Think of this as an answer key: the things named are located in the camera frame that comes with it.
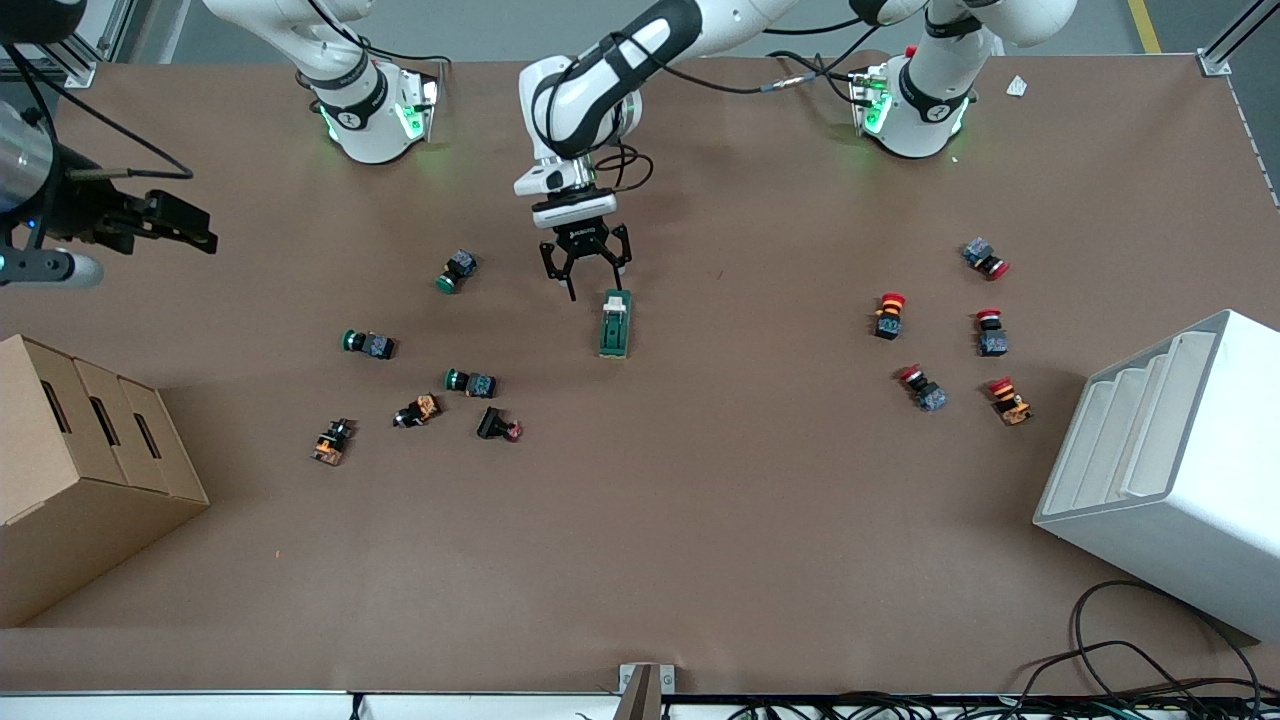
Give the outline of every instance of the green block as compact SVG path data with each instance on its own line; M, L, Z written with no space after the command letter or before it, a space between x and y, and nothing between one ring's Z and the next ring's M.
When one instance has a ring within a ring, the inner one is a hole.
M630 334L631 291L605 291L604 316L600 318L600 357L626 357Z

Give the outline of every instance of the yellow floor line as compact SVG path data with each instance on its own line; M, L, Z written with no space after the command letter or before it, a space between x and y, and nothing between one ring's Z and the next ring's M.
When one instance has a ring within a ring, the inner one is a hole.
M1160 40L1156 37L1156 28L1151 24L1151 14L1147 13L1146 0L1129 0L1129 13L1133 15L1133 24L1138 28L1138 38L1142 40L1143 53L1160 53Z

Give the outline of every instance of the cardboard box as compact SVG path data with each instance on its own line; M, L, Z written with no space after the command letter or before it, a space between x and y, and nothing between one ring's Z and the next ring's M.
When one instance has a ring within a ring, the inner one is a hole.
M206 507L159 393L22 336L0 342L0 626Z

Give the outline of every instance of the robot elbow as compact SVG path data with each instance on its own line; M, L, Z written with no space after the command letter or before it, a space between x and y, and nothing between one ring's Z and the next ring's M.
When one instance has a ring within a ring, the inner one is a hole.
M1057 35L1075 12L1075 0L964 0L992 32L1018 47L1032 47Z

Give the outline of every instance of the silver cylinder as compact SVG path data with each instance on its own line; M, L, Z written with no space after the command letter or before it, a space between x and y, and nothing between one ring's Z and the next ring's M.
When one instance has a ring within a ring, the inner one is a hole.
M49 179L54 142L0 101L0 213L31 200Z

